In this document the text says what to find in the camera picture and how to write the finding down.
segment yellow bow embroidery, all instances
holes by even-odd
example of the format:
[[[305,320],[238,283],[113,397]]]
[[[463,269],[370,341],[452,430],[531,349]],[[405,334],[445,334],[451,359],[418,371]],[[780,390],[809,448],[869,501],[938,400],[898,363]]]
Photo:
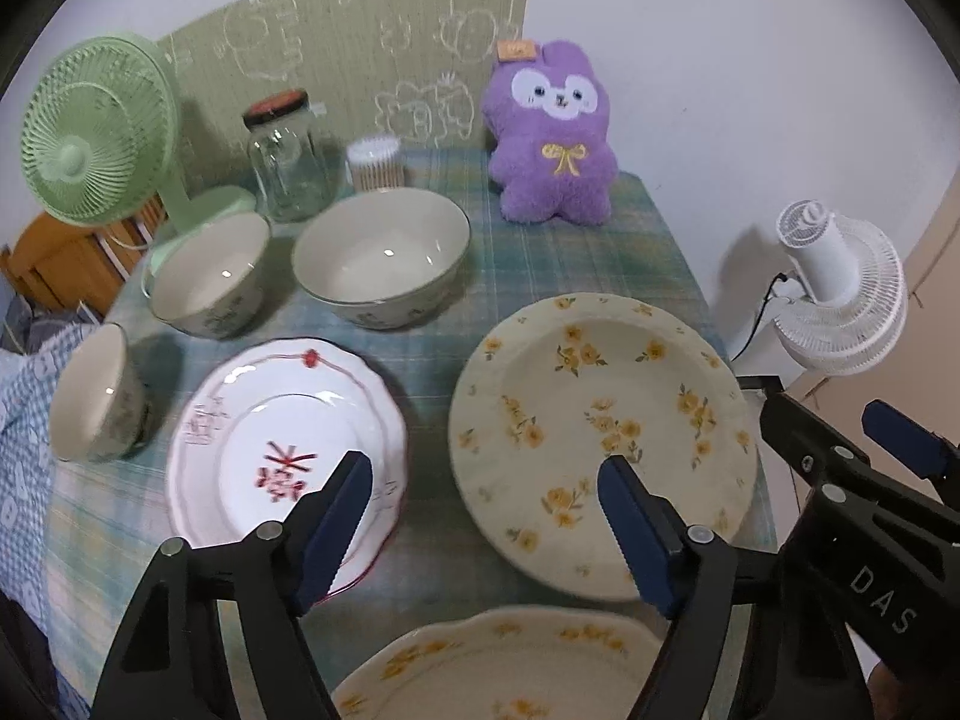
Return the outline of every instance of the yellow bow embroidery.
[[[541,154],[547,159],[559,159],[560,162],[557,163],[557,170],[554,170],[553,175],[558,175],[563,172],[563,169],[566,168],[570,171],[570,175],[580,175],[580,171],[577,170],[577,163],[573,160],[583,159],[587,156],[587,147],[582,143],[577,143],[576,146],[561,146],[559,143],[546,143],[543,148],[541,148]]]

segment white electric fan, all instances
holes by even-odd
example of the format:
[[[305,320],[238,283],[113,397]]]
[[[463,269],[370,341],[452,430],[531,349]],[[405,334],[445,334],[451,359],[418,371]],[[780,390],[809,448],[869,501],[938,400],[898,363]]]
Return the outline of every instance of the white electric fan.
[[[160,48],[138,35],[93,38],[40,79],[23,121],[23,175],[50,215],[82,226],[114,223],[159,194],[174,237],[152,251],[155,269],[176,237],[253,208],[239,187],[187,196],[180,125],[176,79]]]
[[[773,287],[767,322],[790,356],[829,376],[860,373],[886,357],[908,303],[890,239],[817,201],[787,206],[776,232],[796,273]]]

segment plush toy ear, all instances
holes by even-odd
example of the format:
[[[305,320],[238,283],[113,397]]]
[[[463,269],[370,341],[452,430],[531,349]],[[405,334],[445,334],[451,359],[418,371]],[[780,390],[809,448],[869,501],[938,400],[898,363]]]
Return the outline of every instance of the plush toy ear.
[[[544,43],[541,47],[541,57],[549,67],[563,68],[565,71],[574,71],[581,76],[593,77],[593,68],[584,50],[576,43],[568,40],[555,40]]]

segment red character print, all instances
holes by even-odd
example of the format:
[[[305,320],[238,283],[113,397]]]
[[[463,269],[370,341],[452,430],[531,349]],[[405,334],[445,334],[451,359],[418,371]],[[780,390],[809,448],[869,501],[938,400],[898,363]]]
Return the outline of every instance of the red character print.
[[[274,450],[275,455],[264,455],[263,459],[279,463],[281,467],[271,469],[261,466],[256,469],[256,480],[253,483],[258,488],[266,488],[267,493],[270,493],[272,503],[277,503],[278,500],[285,498],[287,495],[290,496],[291,500],[298,501],[304,492],[304,488],[306,488],[306,482],[302,479],[294,481],[293,472],[309,473],[310,469],[301,463],[304,460],[313,460],[317,455],[294,455],[295,446],[290,446],[284,452],[275,442],[269,442],[267,447]]]

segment plaid tablecloth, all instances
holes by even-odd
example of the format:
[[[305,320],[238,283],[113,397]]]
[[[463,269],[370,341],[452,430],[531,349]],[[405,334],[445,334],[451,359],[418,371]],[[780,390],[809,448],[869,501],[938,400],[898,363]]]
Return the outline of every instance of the plaid tablecloth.
[[[378,333],[342,322],[296,288],[290,251],[296,231],[275,230],[267,267],[271,288],[253,327],[231,341],[190,338],[154,319],[136,281],[126,285],[109,320],[130,336],[131,352],[160,424],[126,461],[60,464],[48,524],[48,625],[56,667],[92,700],[110,642],[140,575],[172,533],[164,496],[171,429],[203,377],[240,349],[268,338],[326,338],[384,377],[410,435],[410,482],[400,526],[371,573],[304,618],[320,673],[332,689],[345,675],[405,632],[504,604],[589,605],[538,584],[489,546],[455,488],[446,447],[446,415],[461,368],[488,330],[522,306],[557,293],[610,292],[640,298],[675,314],[723,351],[707,304],[641,181],[621,173],[613,220],[600,228],[561,220],[526,227],[497,208],[483,151],[409,155],[412,183],[457,202],[472,225],[458,298],[419,327]],[[743,544],[774,548],[760,471]],[[607,605],[664,624],[637,602]],[[259,710],[235,610],[224,608],[224,640],[238,701]]]

